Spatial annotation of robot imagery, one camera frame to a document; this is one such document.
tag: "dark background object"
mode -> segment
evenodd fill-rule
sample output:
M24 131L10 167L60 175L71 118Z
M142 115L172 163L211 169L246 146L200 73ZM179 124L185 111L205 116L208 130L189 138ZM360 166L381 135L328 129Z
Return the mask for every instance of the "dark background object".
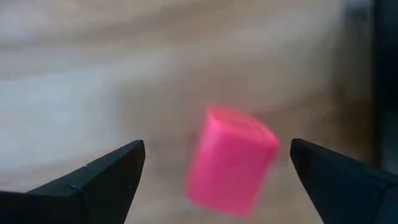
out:
M122 224L144 160L134 141L27 193L0 192L0 223Z
M301 139L290 156L325 224L398 223L398 176Z
M398 174L398 1L375 0L373 18L376 160Z

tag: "pink block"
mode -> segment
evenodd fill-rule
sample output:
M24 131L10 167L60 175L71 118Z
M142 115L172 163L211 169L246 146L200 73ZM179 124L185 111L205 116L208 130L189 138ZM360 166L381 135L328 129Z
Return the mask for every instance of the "pink block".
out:
M278 139L259 120L211 108L190 168L187 195L203 207L248 216L278 151Z

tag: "pink cube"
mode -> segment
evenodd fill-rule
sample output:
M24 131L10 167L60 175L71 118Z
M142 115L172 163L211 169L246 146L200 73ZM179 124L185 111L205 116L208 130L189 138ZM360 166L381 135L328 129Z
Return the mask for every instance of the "pink cube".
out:
M278 150L278 139L259 120L210 108L188 176L188 197L220 212L250 215Z

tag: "blurred background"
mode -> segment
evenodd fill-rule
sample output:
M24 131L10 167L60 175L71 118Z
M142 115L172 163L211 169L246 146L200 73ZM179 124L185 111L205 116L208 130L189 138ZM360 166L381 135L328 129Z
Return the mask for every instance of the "blurred background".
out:
M126 223L322 223L289 160L291 139L373 159L370 32L347 5L1 1L0 189L33 189L143 139ZM214 104L257 116L282 142L248 220L184 196L203 112Z

